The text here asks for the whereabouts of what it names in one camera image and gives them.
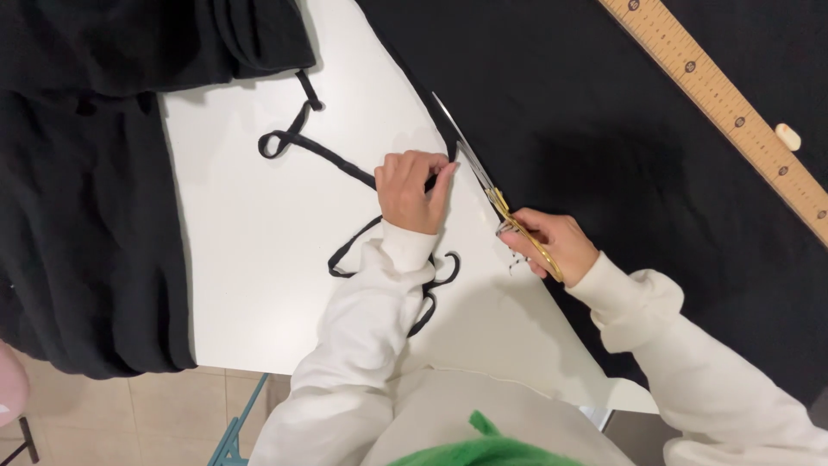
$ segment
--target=gold scissors handle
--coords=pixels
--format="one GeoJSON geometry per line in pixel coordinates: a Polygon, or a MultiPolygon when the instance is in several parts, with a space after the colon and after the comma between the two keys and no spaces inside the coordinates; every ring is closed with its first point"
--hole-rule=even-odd
{"type": "Polygon", "coordinates": [[[549,265],[552,267],[552,270],[550,271],[552,278],[555,279],[555,281],[558,283],[563,282],[564,274],[563,272],[561,272],[561,269],[558,268],[558,264],[555,263],[555,260],[552,259],[552,256],[549,255],[549,253],[546,251],[546,248],[543,247],[541,242],[535,239],[535,237],[532,236],[531,233],[529,233],[529,230],[527,230],[523,225],[520,224],[520,222],[514,216],[512,216],[512,214],[509,212],[509,206],[506,203],[506,200],[503,199],[503,194],[500,192],[500,190],[494,187],[491,189],[486,189],[485,191],[486,196],[489,198],[489,201],[492,202],[494,208],[498,211],[500,216],[506,219],[506,221],[509,222],[510,225],[517,228],[517,230],[520,231],[521,234],[526,236],[532,242],[532,244],[535,245],[535,248],[537,248],[537,251],[541,253],[543,258],[546,259],[546,262],[548,262],[549,265]]]}

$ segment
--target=white sweatshirt sleeve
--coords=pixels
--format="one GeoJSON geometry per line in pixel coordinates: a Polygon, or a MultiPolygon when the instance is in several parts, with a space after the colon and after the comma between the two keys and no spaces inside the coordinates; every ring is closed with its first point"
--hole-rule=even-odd
{"type": "Polygon", "coordinates": [[[437,237],[385,220],[383,230],[331,298],[319,343],[267,419],[250,466],[359,464],[391,424],[386,380],[422,305],[422,284],[434,279],[428,256],[437,237]]]}
{"type": "Polygon", "coordinates": [[[592,309],[610,352],[630,351],[662,418],[684,435],[668,466],[828,464],[828,432],[759,369],[681,316],[684,294],[666,275],[627,276],[602,252],[567,291],[592,309]]]}

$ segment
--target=pink chair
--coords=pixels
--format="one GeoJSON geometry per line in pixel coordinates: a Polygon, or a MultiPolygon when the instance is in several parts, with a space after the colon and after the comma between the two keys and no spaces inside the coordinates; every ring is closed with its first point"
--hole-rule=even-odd
{"type": "MultiPolygon", "coordinates": [[[[0,427],[11,424],[23,414],[28,398],[29,378],[26,376],[26,371],[14,356],[12,349],[6,343],[0,342],[0,427]]],[[[29,423],[25,417],[20,417],[20,430],[23,432],[23,444],[0,462],[0,466],[11,463],[26,449],[29,450],[32,463],[40,461],[35,442],[31,439],[29,423]]]]}

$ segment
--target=hand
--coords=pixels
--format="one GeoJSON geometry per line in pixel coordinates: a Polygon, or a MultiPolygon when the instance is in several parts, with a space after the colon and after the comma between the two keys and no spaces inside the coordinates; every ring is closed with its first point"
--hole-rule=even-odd
{"type": "Polygon", "coordinates": [[[383,218],[405,230],[436,235],[445,218],[449,181],[456,167],[441,153],[409,150],[386,155],[385,163],[373,170],[383,218]],[[437,181],[429,199],[425,184],[432,173],[437,181]]]}
{"type": "MultiPolygon", "coordinates": [[[[599,252],[586,237],[574,218],[553,216],[533,209],[521,209],[513,214],[552,256],[564,275],[564,284],[572,288],[584,278],[598,260],[599,252]]],[[[537,276],[546,278],[552,268],[532,242],[519,231],[503,231],[498,235],[503,243],[529,259],[529,267],[537,276]]]]}

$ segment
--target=green fabric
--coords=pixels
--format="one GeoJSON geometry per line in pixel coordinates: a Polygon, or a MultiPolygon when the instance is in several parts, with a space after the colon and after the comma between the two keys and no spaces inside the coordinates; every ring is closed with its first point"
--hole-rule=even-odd
{"type": "Polygon", "coordinates": [[[388,466],[583,466],[574,459],[503,437],[480,411],[471,414],[469,423],[483,436],[420,450],[388,466]]]}

